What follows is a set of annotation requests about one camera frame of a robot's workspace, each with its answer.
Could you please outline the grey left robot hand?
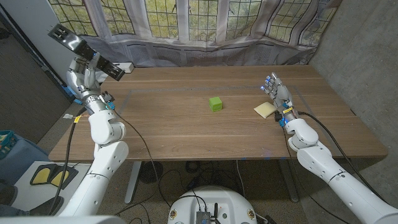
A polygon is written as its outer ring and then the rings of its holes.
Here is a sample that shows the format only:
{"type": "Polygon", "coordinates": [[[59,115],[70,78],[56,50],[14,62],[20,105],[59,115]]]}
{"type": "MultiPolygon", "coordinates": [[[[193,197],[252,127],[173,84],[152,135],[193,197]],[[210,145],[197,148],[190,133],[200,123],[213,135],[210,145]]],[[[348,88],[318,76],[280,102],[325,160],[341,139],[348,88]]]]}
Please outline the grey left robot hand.
{"type": "Polygon", "coordinates": [[[84,101],[91,95],[100,94],[100,84],[95,75],[99,58],[99,53],[94,53],[90,61],[81,56],[76,56],[67,70],[68,85],[79,100],[84,101]]]}

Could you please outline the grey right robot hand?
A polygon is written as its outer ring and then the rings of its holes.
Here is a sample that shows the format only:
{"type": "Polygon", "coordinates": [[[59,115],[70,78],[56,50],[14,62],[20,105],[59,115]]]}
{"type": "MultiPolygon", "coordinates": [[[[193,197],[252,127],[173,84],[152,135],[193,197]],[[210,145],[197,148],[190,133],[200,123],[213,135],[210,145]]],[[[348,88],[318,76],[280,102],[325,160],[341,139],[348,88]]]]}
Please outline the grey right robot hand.
{"type": "Polygon", "coordinates": [[[271,75],[266,77],[261,90],[273,100],[274,106],[284,118],[285,123],[298,118],[294,109],[292,94],[276,73],[272,72],[271,75]]]}

